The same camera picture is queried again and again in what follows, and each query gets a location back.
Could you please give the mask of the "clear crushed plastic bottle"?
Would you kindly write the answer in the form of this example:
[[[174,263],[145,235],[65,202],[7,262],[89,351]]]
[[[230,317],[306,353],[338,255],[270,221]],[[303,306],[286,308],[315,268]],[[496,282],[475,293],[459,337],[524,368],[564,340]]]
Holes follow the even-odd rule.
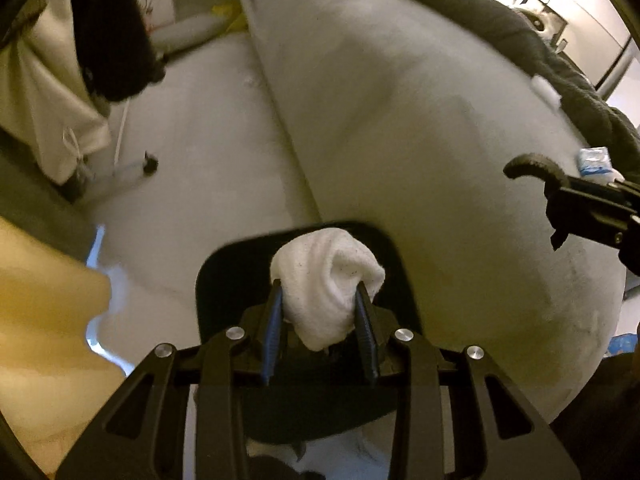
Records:
[[[625,181],[623,175],[613,168],[610,153],[602,148],[582,148],[577,155],[577,167],[583,179],[607,185],[616,180]]]

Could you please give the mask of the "beige hanging coat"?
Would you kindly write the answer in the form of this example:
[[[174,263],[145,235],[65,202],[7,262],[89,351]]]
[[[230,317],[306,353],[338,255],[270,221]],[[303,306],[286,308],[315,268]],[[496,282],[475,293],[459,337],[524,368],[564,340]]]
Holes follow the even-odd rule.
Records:
[[[1,128],[56,184],[110,144],[107,117],[78,64],[70,0],[27,0],[10,23],[1,48]]]

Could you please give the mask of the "white tissue wad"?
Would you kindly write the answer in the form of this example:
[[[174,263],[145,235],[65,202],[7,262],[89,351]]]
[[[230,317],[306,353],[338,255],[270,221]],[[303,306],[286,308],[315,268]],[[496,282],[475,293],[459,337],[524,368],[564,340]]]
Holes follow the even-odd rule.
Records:
[[[325,228],[283,245],[271,260],[270,278],[281,284],[285,321],[308,350],[318,352],[354,329],[358,285],[373,298],[385,270],[352,234]]]

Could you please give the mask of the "white clothes rack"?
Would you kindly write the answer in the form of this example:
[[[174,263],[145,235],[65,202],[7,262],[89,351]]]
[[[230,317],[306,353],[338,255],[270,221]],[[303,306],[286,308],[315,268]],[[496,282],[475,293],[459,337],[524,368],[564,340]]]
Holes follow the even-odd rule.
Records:
[[[134,98],[128,98],[119,107],[112,143],[99,152],[81,157],[77,167],[81,198],[88,200],[90,196],[153,177],[160,168],[157,156],[148,151],[131,160],[122,158],[133,102]]]

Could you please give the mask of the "small white foam piece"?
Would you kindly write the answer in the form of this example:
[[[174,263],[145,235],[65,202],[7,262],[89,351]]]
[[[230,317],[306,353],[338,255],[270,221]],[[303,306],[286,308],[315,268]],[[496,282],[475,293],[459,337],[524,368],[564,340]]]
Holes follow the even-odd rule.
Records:
[[[562,105],[562,96],[553,88],[548,79],[536,74],[530,80],[532,89],[552,110],[559,110]]]

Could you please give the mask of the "grey bed mattress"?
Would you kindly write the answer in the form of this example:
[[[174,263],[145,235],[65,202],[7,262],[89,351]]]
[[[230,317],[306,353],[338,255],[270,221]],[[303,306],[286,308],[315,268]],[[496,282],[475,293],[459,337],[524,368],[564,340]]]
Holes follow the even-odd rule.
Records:
[[[529,78],[414,0],[241,0],[267,84],[323,220],[384,230],[424,333],[486,349],[554,419],[588,382],[620,316],[613,249],[552,229],[543,154],[574,172],[582,138]]]

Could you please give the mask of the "large wardrobe with black frame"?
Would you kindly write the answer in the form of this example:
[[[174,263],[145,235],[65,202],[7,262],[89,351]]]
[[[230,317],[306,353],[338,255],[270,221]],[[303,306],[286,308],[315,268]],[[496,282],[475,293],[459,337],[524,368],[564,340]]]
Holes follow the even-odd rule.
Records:
[[[563,53],[603,99],[630,84],[639,69],[639,49],[611,0],[549,0],[564,18]]]

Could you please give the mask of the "white cat bed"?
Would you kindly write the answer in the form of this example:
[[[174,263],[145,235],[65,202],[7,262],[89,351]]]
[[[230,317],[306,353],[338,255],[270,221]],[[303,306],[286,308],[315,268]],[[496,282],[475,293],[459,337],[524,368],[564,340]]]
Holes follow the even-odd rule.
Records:
[[[557,16],[548,12],[534,12],[521,6],[514,8],[514,11],[532,26],[546,44],[555,44],[558,41],[563,23]]]

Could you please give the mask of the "black trash bin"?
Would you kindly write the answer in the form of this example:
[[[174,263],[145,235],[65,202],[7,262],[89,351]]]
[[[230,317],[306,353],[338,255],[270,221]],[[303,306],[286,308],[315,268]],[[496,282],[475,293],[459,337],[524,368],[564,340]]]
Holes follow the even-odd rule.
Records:
[[[420,332],[421,321],[399,252],[390,237],[370,223],[343,221],[340,229],[366,246],[385,270],[372,304],[384,308],[401,326]],[[278,249],[320,226],[247,238],[215,250],[195,282],[198,330],[202,341],[242,325],[246,311],[262,306],[271,292],[270,263]],[[398,378],[371,379],[355,331],[318,351],[283,318],[280,354],[269,379],[240,375],[234,392],[240,400],[247,437],[269,444],[316,440],[363,426],[398,405]]]

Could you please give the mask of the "black chair frame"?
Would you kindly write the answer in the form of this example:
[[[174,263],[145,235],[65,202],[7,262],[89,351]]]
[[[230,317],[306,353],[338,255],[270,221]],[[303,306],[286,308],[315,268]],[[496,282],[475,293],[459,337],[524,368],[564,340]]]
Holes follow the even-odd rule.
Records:
[[[563,37],[565,29],[567,28],[567,20],[562,18],[560,14],[557,14],[555,10],[551,9],[547,3],[542,0],[522,0],[517,6],[532,10],[534,12],[548,12],[557,16],[563,23],[561,32],[558,35],[558,41],[555,44],[548,44],[548,46],[555,50],[556,53],[561,53],[567,46],[567,40]]]

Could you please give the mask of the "dark grey fluffy blanket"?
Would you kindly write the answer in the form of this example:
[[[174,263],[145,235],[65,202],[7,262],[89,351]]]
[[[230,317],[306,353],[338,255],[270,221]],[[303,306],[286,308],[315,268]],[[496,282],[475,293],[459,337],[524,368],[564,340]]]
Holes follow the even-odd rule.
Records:
[[[593,85],[542,40],[518,12],[496,0],[416,0],[472,32],[560,95],[561,110],[593,148],[604,146],[625,179],[639,181],[639,133]]]

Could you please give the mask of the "grey cushioned rolling stool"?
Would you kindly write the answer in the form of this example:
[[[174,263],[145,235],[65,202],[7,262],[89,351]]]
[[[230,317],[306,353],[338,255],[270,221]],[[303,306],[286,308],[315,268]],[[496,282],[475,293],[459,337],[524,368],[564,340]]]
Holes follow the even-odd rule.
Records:
[[[201,13],[151,32],[151,44],[157,53],[172,55],[204,44],[221,35],[230,24],[225,16]]]

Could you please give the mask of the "black hanging garment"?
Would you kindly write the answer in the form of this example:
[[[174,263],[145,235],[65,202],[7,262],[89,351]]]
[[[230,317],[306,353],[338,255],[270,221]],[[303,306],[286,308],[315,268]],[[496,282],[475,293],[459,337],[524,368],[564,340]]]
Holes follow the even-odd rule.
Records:
[[[70,0],[78,64],[91,94],[108,102],[136,96],[165,76],[138,0]]]

